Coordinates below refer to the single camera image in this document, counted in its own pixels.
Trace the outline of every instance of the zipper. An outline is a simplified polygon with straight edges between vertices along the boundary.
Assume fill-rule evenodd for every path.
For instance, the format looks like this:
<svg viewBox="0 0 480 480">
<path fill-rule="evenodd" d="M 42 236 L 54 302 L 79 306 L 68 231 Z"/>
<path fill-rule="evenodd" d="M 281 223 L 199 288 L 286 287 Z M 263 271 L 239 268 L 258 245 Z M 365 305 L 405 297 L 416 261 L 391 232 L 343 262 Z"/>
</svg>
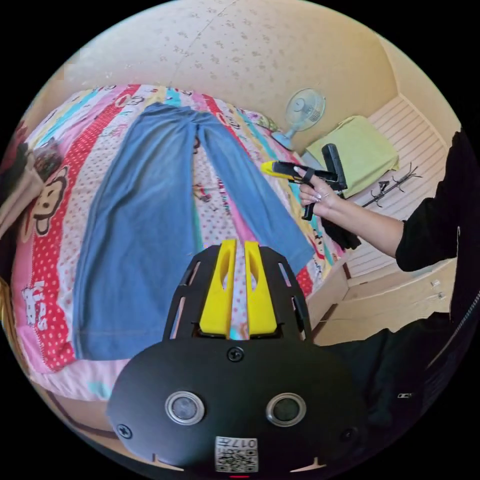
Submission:
<svg viewBox="0 0 480 480">
<path fill-rule="evenodd" d="M 473 303 L 470 305 L 470 308 L 467 310 L 466 314 L 462 318 L 461 322 L 458 324 L 457 328 L 453 332 L 452 336 L 448 339 L 448 342 L 445 344 L 445 346 L 436 354 L 436 356 L 433 358 L 433 360 L 428 364 L 427 369 L 429 369 L 433 363 L 440 357 L 440 355 L 447 349 L 447 347 L 452 343 L 453 339 L 457 336 L 458 332 L 460 329 L 464 326 L 464 324 L 467 322 L 467 320 L 471 317 L 472 313 L 474 312 L 475 308 L 477 305 L 480 303 L 480 291 L 476 294 L 475 299 L 473 300 Z"/>
<path fill-rule="evenodd" d="M 456 258 L 457 265 L 459 261 L 459 249 L 460 249 L 460 226 L 456 228 L 456 257 L 455 258 Z M 448 318 L 450 319 L 450 322 L 452 322 L 452 300 L 453 299 L 454 299 L 454 296 L 452 294 L 450 296 L 450 306 L 448 307 Z"/>
</svg>

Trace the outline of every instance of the fan base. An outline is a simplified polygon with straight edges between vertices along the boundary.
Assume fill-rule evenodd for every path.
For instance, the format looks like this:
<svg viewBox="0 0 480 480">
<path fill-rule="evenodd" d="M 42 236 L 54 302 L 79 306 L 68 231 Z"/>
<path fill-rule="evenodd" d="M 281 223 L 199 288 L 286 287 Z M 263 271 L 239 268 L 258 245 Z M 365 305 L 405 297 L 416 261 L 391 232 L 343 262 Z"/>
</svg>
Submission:
<svg viewBox="0 0 480 480">
<path fill-rule="evenodd" d="M 271 137 L 277 141 L 282 147 L 290 150 L 291 152 L 294 151 L 294 146 L 292 145 L 292 139 L 288 138 L 284 133 L 281 131 L 274 131 L 271 134 Z"/>
</svg>

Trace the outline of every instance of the towel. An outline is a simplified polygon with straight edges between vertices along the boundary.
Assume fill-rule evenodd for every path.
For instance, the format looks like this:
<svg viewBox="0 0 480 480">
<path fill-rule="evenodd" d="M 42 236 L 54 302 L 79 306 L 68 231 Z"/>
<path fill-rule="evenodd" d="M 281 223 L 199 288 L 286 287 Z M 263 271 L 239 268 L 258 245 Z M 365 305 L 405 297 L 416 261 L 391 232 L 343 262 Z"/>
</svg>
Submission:
<svg viewBox="0 0 480 480">
<path fill-rule="evenodd" d="M 324 168 L 322 147 L 334 144 L 338 149 L 348 189 L 345 198 L 361 192 L 388 170 L 398 170 L 399 154 L 367 118 L 352 116 L 335 130 L 306 148 Z"/>
<path fill-rule="evenodd" d="M 73 287 L 77 359 L 128 359 L 162 340 L 199 246 L 195 137 L 258 242 L 285 256 L 295 273 L 312 258 L 294 219 L 214 115 L 154 103 L 130 127 L 90 208 Z"/>
<path fill-rule="evenodd" d="M 0 206 L 0 239 L 30 203 L 42 193 L 43 188 L 44 183 L 39 174 L 27 164 L 13 191 Z"/>
</svg>

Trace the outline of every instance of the screw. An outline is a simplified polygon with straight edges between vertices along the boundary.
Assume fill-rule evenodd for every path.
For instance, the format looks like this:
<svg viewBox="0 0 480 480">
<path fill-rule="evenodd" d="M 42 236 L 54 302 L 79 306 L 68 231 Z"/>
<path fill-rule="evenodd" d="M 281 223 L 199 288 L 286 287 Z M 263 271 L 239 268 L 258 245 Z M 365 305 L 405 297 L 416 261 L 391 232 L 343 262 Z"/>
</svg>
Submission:
<svg viewBox="0 0 480 480">
<path fill-rule="evenodd" d="M 132 438 L 132 431 L 123 423 L 116 426 L 116 431 L 124 439 L 128 440 Z"/>
<path fill-rule="evenodd" d="M 241 348 L 234 346 L 226 353 L 226 357 L 231 362 L 240 362 L 244 357 L 244 351 Z"/>
<path fill-rule="evenodd" d="M 341 442 L 350 442 L 355 436 L 356 429 L 355 428 L 347 428 L 341 435 L 340 441 Z"/>
</svg>

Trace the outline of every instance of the finger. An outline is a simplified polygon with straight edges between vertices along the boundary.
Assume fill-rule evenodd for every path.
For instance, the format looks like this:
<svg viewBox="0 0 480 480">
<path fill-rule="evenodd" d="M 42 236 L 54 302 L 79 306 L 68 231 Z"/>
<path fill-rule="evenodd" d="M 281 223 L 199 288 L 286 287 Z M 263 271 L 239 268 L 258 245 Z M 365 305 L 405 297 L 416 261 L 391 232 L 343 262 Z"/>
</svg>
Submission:
<svg viewBox="0 0 480 480">
<path fill-rule="evenodd" d="M 316 194 L 316 195 L 317 196 L 310 195 L 309 193 L 303 193 L 302 191 L 298 194 L 298 196 L 300 197 L 301 200 L 305 200 L 306 202 L 309 202 L 309 203 L 318 202 L 319 200 L 321 200 L 318 197 L 318 194 Z"/>
<path fill-rule="evenodd" d="M 302 185 L 300 185 L 300 193 L 303 193 L 305 195 L 310 195 L 311 197 L 313 197 L 317 200 L 322 199 L 322 195 L 320 195 L 320 193 L 315 191 L 311 186 L 305 185 L 304 183 Z"/>
<path fill-rule="evenodd" d="M 293 169 L 303 178 L 307 173 L 307 170 L 301 166 L 294 166 Z M 310 179 L 310 183 L 313 185 L 313 188 L 321 187 L 323 185 L 323 181 L 318 178 L 316 175 L 312 175 Z"/>
<path fill-rule="evenodd" d="M 313 201 L 313 200 L 305 200 L 304 198 L 300 199 L 300 205 L 302 207 L 306 207 L 307 205 L 311 205 L 311 204 L 314 204 L 316 202 L 318 202 L 318 200 Z"/>
</svg>

